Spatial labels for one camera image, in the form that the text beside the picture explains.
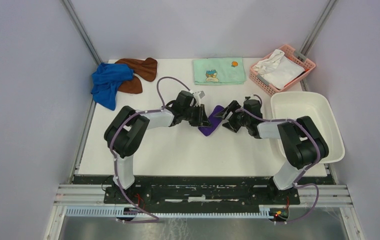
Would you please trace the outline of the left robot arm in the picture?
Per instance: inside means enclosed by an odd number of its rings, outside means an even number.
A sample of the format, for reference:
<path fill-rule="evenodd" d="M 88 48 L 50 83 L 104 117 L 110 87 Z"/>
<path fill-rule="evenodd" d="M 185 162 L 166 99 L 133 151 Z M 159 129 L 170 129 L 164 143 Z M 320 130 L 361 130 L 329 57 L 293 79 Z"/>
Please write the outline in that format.
<path fill-rule="evenodd" d="M 169 128 L 187 121 L 192 127 L 211 127 L 201 99 L 203 91 L 182 90 L 175 100 L 160 109 L 135 110 L 124 106 L 104 133 L 113 156 L 113 182 L 118 186 L 116 197 L 125 204 L 132 202 L 136 191 L 131 185 L 135 182 L 134 154 L 139 149 L 147 130 Z"/>

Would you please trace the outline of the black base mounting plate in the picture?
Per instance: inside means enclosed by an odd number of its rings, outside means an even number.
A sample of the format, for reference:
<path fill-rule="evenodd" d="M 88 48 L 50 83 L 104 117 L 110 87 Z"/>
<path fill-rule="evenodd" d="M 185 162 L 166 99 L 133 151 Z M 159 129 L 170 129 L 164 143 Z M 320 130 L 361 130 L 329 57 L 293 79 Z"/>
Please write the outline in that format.
<path fill-rule="evenodd" d="M 273 190 L 271 177 L 136 176 L 127 197 L 151 213 L 255 213 L 259 205 L 299 205 L 299 191 Z"/>

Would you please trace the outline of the blue towel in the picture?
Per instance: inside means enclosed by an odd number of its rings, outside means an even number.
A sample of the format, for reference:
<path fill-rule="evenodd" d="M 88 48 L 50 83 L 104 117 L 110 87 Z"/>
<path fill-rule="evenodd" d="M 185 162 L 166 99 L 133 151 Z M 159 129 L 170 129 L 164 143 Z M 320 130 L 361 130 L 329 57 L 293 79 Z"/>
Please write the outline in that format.
<path fill-rule="evenodd" d="M 114 111 L 118 88 L 123 82 L 133 79 L 134 71 L 126 64 L 102 62 L 91 77 L 93 82 L 91 90 L 93 100 L 103 107 Z"/>

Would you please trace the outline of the mint green cartoon towel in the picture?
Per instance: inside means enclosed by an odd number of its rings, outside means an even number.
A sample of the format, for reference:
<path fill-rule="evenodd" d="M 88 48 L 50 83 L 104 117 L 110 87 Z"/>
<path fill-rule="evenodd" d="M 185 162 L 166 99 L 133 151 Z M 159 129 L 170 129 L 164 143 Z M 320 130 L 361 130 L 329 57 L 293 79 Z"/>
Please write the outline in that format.
<path fill-rule="evenodd" d="M 242 85 L 246 81 L 241 57 L 194 59 L 192 65 L 196 85 Z"/>

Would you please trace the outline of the brown towel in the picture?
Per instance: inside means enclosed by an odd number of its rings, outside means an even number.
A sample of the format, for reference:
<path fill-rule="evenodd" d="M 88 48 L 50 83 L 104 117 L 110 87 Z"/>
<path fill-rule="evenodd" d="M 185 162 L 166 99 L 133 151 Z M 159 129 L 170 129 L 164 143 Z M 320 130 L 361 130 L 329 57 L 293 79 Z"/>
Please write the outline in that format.
<path fill-rule="evenodd" d="M 158 61 L 151 57 L 145 60 L 122 58 L 115 64 L 125 64 L 134 72 L 131 80 L 124 81 L 118 87 L 118 91 L 122 93 L 141 94 L 143 92 L 141 78 L 147 82 L 153 82 L 157 77 Z"/>

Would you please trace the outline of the white cloth in basket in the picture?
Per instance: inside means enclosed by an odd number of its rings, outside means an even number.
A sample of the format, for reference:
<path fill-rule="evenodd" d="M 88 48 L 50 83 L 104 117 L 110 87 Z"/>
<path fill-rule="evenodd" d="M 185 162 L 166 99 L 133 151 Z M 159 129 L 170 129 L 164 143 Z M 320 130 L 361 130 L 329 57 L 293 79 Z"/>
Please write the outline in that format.
<path fill-rule="evenodd" d="M 278 90 L 305 72 L 302 66 L 287 58 L 280 49 L 275 49 L 270 57 L 258 61 L 252 69 Z"/>

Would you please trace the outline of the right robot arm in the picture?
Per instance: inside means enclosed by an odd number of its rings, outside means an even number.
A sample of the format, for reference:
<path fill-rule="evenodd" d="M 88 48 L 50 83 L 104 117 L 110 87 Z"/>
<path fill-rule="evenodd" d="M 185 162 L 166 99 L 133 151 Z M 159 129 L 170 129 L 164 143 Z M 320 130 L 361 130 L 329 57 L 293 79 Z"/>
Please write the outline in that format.
<path fill-rule="evenodd" d="M 266 119 L 262 105 L 251 97 L 243 104 L 234 100 L 214 117 L 224 120 L 223 127 L 234 133 L 244 127 L 255 139 L 281 141 L 286 160 L 270 178 L 266 191 L 271 203 L 280 204 L 287 198 L 286 190 L 296 187 L 307 170 L 329 155 L 329 147 L 311 117 Z"/>

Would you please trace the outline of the aluminium frame rail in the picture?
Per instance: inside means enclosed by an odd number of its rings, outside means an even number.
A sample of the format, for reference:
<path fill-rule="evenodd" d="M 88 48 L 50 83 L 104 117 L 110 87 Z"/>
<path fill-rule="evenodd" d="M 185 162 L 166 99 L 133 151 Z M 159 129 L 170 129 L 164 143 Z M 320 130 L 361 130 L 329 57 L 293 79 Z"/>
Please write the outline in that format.
<path fill-rule="evenodd" d="M 319 185 L 318 208 L 352 208 L 354 206 L 346 185 Z M 298 190 L 299 204 L 291 207 L 311 207 L 316 199 L 316 189 L 307 186 Z M 104 206 L 105 192 L 100 185 L 61 184 L 54 203 L 60 206 Z"/>

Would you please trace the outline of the white plastic tub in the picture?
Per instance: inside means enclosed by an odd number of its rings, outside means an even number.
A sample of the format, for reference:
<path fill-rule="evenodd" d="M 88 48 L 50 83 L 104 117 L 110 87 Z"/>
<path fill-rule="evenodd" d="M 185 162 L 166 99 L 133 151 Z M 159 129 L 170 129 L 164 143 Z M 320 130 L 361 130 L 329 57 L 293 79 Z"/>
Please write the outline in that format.
<path fill-rule="evenodd" d="M 308 91 L 286 91 L 274 94 L 270 99 L 274 119 L 297 119 L 309 116 L 328 144 L 329 154 L 321 164 L 342 160 L 346 150 L 329 101 L 321 94 Z"/>

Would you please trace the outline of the purple towel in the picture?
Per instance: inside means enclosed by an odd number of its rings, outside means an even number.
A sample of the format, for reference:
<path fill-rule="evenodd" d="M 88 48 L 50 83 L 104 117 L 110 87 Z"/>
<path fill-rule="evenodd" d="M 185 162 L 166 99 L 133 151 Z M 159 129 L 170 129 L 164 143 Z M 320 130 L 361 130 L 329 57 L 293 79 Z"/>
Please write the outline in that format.
<path fill-rule="evenodd" d="M 200 126 L 198 130 L 205 136 L 209 137 L 213 134 L 213 132 L 219 127 L 223 119 L 217 116 L 225 108 L 221 105 L 216 105 L 210 115 L 208 116 L 208 120 L 210 122 L 210 126 Z"/>

